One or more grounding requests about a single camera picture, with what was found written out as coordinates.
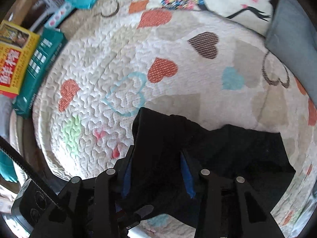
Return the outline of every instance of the teal package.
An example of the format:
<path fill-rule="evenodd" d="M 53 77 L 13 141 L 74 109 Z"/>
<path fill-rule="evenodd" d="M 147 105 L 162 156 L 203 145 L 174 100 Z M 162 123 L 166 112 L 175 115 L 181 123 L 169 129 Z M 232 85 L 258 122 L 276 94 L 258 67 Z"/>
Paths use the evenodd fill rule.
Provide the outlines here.
<path fill-rule="evenodd" d="M 35 96 L 46 72 L 55 62 L 67 40 L 62 32 L 45 28 L 39 44 L 29 62 L 20 94 L 15 98 L 13 108 L 17 115 L 28 118 Z"/>

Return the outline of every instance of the bedspread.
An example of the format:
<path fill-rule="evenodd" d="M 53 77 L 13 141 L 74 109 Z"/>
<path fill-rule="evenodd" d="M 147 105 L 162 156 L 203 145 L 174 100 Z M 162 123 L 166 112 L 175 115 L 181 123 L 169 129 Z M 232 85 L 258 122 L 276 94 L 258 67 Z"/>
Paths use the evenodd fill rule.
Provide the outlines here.
<path fill-rule="evenodd" d="M 210 12 L 145 11 L 147 2 L 98 0 L 70 18 L 76 33 L 33 108 L 50 169 L 86 179 L 113 167 L 142 106 L 208 130 L 280 132 L 296 175 L 272 215 L 287 237 L 317 173 L 317 113 L 305 89 L 253 31 Z M 194 234 L 164 215 L 141 226 L 151 237 Z"/>

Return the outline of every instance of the black cloth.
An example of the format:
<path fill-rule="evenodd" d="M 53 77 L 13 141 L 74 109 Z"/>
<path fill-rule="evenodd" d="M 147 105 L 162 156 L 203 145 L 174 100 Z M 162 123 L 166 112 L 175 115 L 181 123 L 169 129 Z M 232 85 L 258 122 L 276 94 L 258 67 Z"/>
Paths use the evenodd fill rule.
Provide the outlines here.
<path fill-rule="evenodd" d="M 146 108 L 140 108 L 132 132 L 131 188 L 119 204 L 126 212 L 153 205 L 145 219 L 166 213 L 196 228 L 202 190 L 196 187 L 192 199 L 186 191 L 180 167 L 183 150 L 201 169 L 230 179 L 243 176 L 270 211 L 295 173 L 279 133 L 232 125 L 208 131 L 185 117 Z"/>

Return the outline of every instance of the yellow box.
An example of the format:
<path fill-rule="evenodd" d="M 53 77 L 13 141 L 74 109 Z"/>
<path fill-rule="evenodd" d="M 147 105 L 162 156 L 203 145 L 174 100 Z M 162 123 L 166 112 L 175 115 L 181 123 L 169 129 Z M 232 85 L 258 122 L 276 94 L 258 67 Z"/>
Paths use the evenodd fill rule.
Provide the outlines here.
<path fill-rule="evenodd" d="M 0 24 L 0 94 L 14 98 L 19 92 L 40 36 L 3 20 Z"/>

